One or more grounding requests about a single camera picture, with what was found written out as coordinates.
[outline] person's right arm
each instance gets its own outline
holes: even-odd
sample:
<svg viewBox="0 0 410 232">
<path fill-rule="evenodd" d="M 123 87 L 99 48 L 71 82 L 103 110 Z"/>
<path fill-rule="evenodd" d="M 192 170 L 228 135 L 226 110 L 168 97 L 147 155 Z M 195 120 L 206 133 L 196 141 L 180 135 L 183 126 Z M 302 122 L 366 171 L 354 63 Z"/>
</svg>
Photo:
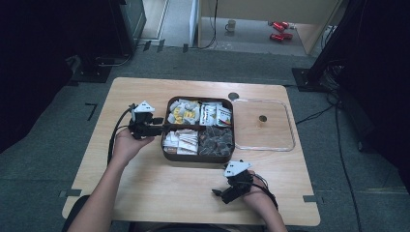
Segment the person's right arm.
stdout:
<svg viewBox="0 0 410 232">
<path fill-rule="evenodd" d="M 253 183 L 265 187 L 265 184 L 256 177 L 253 177 Z M 262 189 L 252 186 L 250 192 L 244 196 L 244 201 L 263 218 L 269 232 L 287 231 L 274 202 Z"/>
</svg>

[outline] person's left hand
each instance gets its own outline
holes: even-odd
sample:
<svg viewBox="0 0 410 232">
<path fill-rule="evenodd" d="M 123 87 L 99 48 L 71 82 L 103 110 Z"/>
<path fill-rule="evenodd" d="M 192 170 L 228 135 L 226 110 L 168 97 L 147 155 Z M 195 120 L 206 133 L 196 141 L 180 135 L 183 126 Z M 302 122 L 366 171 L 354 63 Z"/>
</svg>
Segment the person's left hand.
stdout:
<svg viewBox="0 0 410 232">
<path fill-rule="evenodd" d="M 129 129 L 121 130 L 115 138 L 114 153 L 112 158 L 127 165 L 132 160 L 139 150 L 152 142 L 155 137 L 145 137 L 135 139 L 132 137 Z"/>
</svg>

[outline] red object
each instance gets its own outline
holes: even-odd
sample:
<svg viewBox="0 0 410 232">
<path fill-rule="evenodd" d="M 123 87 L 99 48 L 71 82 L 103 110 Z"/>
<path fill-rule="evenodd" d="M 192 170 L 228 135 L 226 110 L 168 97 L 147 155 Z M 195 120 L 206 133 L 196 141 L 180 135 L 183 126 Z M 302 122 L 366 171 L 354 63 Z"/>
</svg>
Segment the red object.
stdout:
<svg viewBox="0 0 410 232">
<path fill-rule="evenodd" d="M 283 36 L 281 36 L 281 35 L 276 35 L 276 34 L 271 34 L 271 36 L 269 37 L 269 39 L 271 39 L 271 40 L 273 40 L 273 41 L 282 42 L 282 41 L 283 41 Z"/>
<path fill-rule="evenodd" d="M 287 39 L 287 40 L 292 40 L 292 38 L 293 38 L 293 35 L 290 34 L 290 33 L 280 33 L 280 35 L 281 35 L 284 39 Z"/>
<path fill-rule="evenodd" d="M 281 33 L 284 31 L 284 27 L 278 22 L 274 22 L 274 24 L 272 24 L 272 26 Z"/>
<path fill-rule="evenodd" d="M 281 25 L 284 29 L 289 28 L 289 23 L 287 23 L 287 22 L 280 22 L 280 25 Z"/>
</svg>

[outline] box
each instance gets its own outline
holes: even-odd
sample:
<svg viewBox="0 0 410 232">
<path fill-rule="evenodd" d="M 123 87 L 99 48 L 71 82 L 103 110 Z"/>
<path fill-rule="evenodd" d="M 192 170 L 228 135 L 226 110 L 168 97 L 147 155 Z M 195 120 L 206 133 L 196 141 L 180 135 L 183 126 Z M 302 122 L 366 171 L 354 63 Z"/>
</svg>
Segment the box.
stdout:
<svg viewBox="0 0 410 232">
<path fill-rule="evenodd" d="M 194 125 L 181 125 L 181 124 L 171 124 L 168 121 L 168 115 L 171 113 L 170 106 L 177 100 L 187 100 L 187 101 L 198 101 L 201 104 L 206 103 L 206 102 L 221 102 L 222 106 L 224 108 L 227 108 L 231 112 L 231 118 L 230 118 L 230 127 L 218 127 L 218 126 L 212 126 L 208 130 L 226 130 L 231 132 L 232 136 L 232 144 L 231 146 L 227 147 L 224 149 L 226 152 L 228 150 L 228 153 L 225 155 L 218 154 L 215 156 L 212 155 L 199 155 L 199 150 L 195 155 L 179 155 L 179 154 L 173 154 L 173 153 L 168 153 L 164 150 L 163 146 L 163 141 L 165 140 L 166 136 L 171 132 L 171 131 L 177 131 L 177 130 L 183 130 L 183 129 L 189 129 L 189 130 L 194 130 L 198 131 L 198 136 L 200 136 L 201 133 L 205 132 L 207 130 L 207 126 L 201 126 L 199 125 L 199 122 L 195 123 Z M 189 161 L 189 162 L 211 162 L 211 163 L 226 163 L 229 162 L 232 154 L 235 150 L 235 132 L 234 132 L 234 114 L 233 114 L 233 105 L 231 101 L 225 100 L 225 99 L 212 99 L 212 98 L 200 98 L 200 97 L 174 97 L 168 102 L 168 106 L 166 109 L 166 116 L 165 116 L 165 122 L 164 122 L 164 132 L 162 134 L 161 138 L 161 148 L 163 151 L 163 155 L 171 161 Z"/>
</svg>

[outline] person's left arm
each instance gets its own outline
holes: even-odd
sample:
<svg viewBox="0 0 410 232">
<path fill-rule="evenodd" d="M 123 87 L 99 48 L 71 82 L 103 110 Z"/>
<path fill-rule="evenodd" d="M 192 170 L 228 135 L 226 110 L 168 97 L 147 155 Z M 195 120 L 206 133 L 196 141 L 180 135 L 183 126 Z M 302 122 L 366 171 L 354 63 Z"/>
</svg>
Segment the person's left arm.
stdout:
<svg viewBox="0 0 410 232">
<path fill-rule="evenodd" d="M 154 137 L 135 140 L 129 130 L 116 136 L 113 157 L 69 231 L 109 231 L 115 198 L 125 167 Z"/>
</svg>

